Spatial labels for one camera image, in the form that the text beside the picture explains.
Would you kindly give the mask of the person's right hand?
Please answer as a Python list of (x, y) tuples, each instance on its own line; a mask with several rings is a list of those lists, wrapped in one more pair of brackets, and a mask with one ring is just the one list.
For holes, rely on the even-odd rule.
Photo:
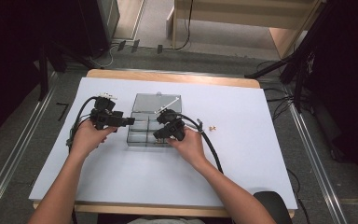
[(180, 153), (185, 161), (195, 169), (199, 169), (206, 163), (201, 135), (189, 128), (184, 128), (184, 131), (183, 140), (169, 139), (168, 143)]

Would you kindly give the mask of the person's left hand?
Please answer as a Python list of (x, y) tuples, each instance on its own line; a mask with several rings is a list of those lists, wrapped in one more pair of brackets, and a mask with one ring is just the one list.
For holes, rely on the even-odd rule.
[(108, 126), (102, 130), (97, 130), (90, 120), (82, 122), (75, 134), (70, 155), (86, 158), (92, 150), (103, 143), (110, 133), (117, 130), (117, 127)]

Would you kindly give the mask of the black tripod stand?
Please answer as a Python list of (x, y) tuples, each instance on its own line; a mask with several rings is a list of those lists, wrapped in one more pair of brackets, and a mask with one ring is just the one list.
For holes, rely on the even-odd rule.
[(260, 71), (252, 73), (250, 75), (244, 75), (245, 78), (257, 79), (274, 70), (278, 70), (282, 66), (284, 69), (280, 75), (280, 81), (282, 84), (289, 84), (293, 79), (296, 80), (295, 92), (294, 92), (294, 107), (298, 113), (301, 112), (301, 91), (303, 81), (306, 72), (309, 67), (308, 60), (316, 46), (320, 35), (323, 32), (324, 24), (329, 18), (332, 9), (337, 4), (337, 0), (327, 0), (324, 8), (322, 9), (315, 22), (312, 24), (303, 41), (295, 49), (295, 51), (289, 56), (267, 66)]

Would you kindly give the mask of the black metal stand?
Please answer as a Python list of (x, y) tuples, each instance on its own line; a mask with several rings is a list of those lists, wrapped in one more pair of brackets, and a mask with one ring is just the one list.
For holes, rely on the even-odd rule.
[(50, 63), (54, 70), (58, 72), (64, 72), (67, 68), (62, 57), (63, 53), (64, 48), (54, 41), (44, 43), (39, 49), (39, 101), (42, 101), (48, 94), (48, 63)]

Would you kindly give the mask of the metal floor rail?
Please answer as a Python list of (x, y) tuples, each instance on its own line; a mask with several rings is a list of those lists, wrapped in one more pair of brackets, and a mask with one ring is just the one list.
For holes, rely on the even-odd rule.
[(58, 79), (57, 72), (48, 75), (47, 95), (39, 99), (39, 88), (35, 87), (0, 128), (0, 201), (48, 106)]
[(345, 217), (338, 196), (324, 169), (324, 165), (319, 157), (317, 148), (313, 143), (303, 116), (297, 112), (293, 105), (290, 106), (290, 112), (308, 155), (312, 172), (316, 177), (319, 188), (324, 197), (324, 202), (328, 208), (334, 224), (348, 224), (348, 220)]

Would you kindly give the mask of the dark cabinet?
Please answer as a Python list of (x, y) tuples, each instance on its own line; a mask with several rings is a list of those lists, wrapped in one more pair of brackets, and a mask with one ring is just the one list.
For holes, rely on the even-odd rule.
[(86, 54), (108, 50), (120, 19), (117, 0), (78, 1), (86, 29)]

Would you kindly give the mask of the person's grey clothing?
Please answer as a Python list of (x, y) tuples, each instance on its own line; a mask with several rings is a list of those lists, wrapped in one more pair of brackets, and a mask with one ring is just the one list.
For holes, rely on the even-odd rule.
[(205, 224), (198, 218), (187, 217), (138, 217), (127, 224)]

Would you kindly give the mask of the light wooden shelf unit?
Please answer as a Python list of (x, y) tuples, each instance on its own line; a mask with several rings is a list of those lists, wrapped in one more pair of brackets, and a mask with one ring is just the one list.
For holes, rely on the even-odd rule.
[(173, 0), (172, 45), (176, 46), (177, 21), (191, 16), (212, 21), (268, 27), (280, 58), (290, 55), (304, 31), (319, 17), (327, 0)]

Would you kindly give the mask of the black chair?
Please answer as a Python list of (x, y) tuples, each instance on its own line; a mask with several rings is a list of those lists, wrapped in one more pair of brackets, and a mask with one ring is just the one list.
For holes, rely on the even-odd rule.
[(259, 191), (254, 194), (277, 224), (293, 224), (282, 197), (275, 191)]

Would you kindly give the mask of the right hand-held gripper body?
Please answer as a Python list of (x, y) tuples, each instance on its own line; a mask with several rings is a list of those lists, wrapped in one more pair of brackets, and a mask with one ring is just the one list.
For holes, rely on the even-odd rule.
[(182, 141), (185, 138), (184, 132), (184, 122), (179, 118), (180, 113), (175, 112), (172, 109), (169, 109), (170, 105), (173, 105), (179, 100), (179, 97), (176, 97), (172, 102), (161, 107), (155, 112), (158, 115), (157, 121), (159, 124), (163, 124), (167, 131), (167, 138), (174, 138), (178, 141)]

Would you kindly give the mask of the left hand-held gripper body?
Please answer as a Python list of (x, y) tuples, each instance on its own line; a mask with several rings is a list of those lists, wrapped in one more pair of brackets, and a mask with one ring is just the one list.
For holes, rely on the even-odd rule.
[(114, 111), (116, 105), (114, 97), (108, 93), (101, 93), (96, 97), (94, 108), (90, 112), (90, 120), (97, 130), (105, 126), (120, 127), (124, 125), (121, 111)]

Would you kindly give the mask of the dark curtain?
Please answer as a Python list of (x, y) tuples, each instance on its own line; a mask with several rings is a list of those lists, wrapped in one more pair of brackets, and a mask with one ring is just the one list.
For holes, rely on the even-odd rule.
[(358, 165), (358, 0), (329, 0), (306, 87), (337, 125), (332, 144)]
[(70, 0), (0, 0), (0, 127), (40, 85), (39, 49), (57, 42)]

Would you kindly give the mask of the clear grey compartment box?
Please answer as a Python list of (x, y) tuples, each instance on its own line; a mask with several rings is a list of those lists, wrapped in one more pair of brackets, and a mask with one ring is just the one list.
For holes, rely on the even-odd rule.
[(152, 93), (137, 93), (131, 111), (131, 117), (135, 118), (134, 124), (130, 126), (127, 143), (130, 147), (168, 147), (168, 143), (163, 140), (162, 145), (156, 145), (158, 139), (155, 138), (154, 132), (163, 128), (163, 124), (157, 121), (158, 115), (155, 114), (161, 107), (172, 102), (176, 97), (179, 100), (169, 109), (175, 112), (182, 112), (182, 99), (180, 95), (176, 94), (162, 94), (160, 92)]

